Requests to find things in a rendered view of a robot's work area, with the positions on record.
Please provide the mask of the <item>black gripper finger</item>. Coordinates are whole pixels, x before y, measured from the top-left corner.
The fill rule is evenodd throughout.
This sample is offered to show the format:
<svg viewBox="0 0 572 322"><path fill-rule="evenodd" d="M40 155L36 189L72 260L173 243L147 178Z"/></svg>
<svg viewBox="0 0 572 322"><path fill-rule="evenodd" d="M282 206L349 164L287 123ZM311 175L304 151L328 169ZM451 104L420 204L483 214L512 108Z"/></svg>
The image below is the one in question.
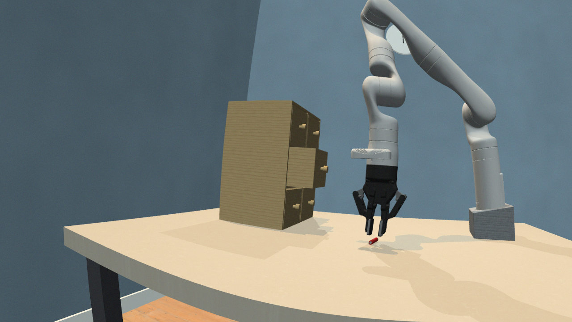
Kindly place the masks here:
<svg viewBox="0 0 572 322"><path fill-rule="evenodd" d="M390 203L386 204L387 192L386 190L381 191L381 220L379 223L378 237L383 236L386 232L388 219L394 218L398 214L399 209L407 198L405 194L403 195L402 192L399 192L398 190L395 195L396 203L392 211L389 213Z"/></svg>
<svg viewBox="0 0 572 322"><path fill-rule="evenodd" d="M366 206L365 206L365 203L363 200L363 198L364 198L363 188L361 188L359 191L352 192L352 195L355 199L356 207L359 211L359 214L366 218L365 232L366 232L367 236L370 236L373 232L373 225L374 225L373 217L374 217L374 211L377 207L377 204L374 204L375 193L376 193L376 190L374 188L372 188L370 190L369 201L368 201L367 210L366 210Z"/></svg>

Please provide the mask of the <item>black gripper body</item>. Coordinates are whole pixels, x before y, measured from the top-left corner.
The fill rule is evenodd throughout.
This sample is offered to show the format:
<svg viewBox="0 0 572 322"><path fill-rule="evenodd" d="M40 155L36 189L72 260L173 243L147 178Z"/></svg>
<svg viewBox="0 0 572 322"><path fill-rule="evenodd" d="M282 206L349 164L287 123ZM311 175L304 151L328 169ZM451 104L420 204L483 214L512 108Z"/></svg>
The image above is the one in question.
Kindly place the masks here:
<svg viewBox="0 0 572 322"><path fill-rule="evenodd" d="M397 176L397 166L366 165L366 182L363 191L367 199L369 200L370 190L374 188L376 190L374 204L381 204L381 191L386 190L386 204L388 204L398 190Z"/></svg>

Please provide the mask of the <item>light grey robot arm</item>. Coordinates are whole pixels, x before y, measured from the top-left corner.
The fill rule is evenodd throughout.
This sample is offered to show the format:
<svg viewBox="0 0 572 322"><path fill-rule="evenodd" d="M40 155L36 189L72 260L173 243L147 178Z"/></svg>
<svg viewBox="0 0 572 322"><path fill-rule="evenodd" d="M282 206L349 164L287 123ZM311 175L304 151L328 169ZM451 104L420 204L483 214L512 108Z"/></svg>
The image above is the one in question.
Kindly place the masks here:
<svg viewBox="0 0 572 322"><path fill-rule="evenodd" d="M398 120L377 108L397 108L406 100L406 90L395 67L394 50L384 39L385 30L392 22L402 33L417 65L465 101L462 115L471 148L476 209L506 206L498 143L488 130L488 124L496 116L492 99L389 0L368 0L360 20L373 75L363 81L370 123L369 145L368 149L352 149L351 158L366 159L367 165L398 166Z"/></svg>

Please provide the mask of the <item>tan wooden drawer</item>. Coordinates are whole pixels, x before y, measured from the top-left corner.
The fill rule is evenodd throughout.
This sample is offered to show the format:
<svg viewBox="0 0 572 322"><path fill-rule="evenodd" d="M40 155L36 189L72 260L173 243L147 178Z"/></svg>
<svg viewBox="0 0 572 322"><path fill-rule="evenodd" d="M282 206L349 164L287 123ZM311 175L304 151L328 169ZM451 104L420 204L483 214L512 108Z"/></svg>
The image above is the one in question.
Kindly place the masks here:
<svg viewBox="0 0 572 322"><path fill-rule="evenodd" d="M317 148L320 137L320 122L308 116L308 134L307 134L307 145L306 148Z"/></svg>
<svg viewBox="0 0 572 322"><path fill-rule="evenodd" d="M306 147L308 114L293 105L290 143Z"/></svg>
<svg viewBox="0 0 572 322"><path fill-rule="evenodd" d="M325 187L328 152L316 148L289 148L286 186Z"/></svg>
<svg viewBox="0 0 572 322"><path fill-rule="evenodd" d="M315 190L316 188L303 188L300 220L313 216L313 206L315 205Z"/></svg>
<svg viewBox="0 0 572 322"><path fill-rule="evenodd" d="M299 221L302 188L286 188L283 227Z"/></svg>

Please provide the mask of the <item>brown chest of drawers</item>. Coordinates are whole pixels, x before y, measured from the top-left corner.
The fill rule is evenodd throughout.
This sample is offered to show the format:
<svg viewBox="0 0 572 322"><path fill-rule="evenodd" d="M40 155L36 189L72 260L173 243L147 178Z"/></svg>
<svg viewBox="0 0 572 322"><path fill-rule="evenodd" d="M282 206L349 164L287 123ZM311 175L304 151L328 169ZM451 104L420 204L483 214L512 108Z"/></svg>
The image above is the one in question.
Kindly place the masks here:
<svg viewBox="0 0 572 322"><path fill-rule="evenodd" d="M220 188L220 219L283 230L294 101L228 101Z"/></svg>

